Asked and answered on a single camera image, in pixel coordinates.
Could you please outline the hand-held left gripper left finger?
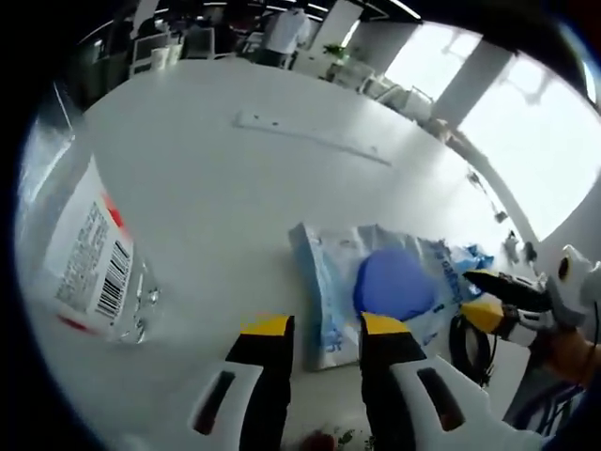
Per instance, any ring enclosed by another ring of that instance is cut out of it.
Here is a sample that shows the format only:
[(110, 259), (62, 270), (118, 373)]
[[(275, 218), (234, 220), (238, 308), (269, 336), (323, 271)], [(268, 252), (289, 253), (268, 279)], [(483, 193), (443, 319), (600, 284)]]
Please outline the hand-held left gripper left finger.
[(278, 450), (294, 353), (295, 318), (275, 315), (242, 328), (221, 362), (192, 383), (187, 450)]

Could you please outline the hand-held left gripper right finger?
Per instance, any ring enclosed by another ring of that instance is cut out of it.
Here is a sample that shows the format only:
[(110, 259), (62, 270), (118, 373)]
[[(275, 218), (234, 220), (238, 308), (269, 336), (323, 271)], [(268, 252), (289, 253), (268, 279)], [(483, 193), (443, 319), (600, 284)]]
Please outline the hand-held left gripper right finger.
[(488, 393), (425, 355), (408, 326), (361, 316), (360, 370), (376, 450), (540, 450), (541, 435), (495, 417)]

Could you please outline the person's right hand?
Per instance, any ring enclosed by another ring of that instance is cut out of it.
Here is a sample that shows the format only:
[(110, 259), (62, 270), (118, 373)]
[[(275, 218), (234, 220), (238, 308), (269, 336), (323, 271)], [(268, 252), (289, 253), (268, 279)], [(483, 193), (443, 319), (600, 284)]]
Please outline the person's right hand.
[(547, 367), (560, 379), (588, 388), (600, 369), (600, 346), (578, 329), (557, 332), (548, 344)]

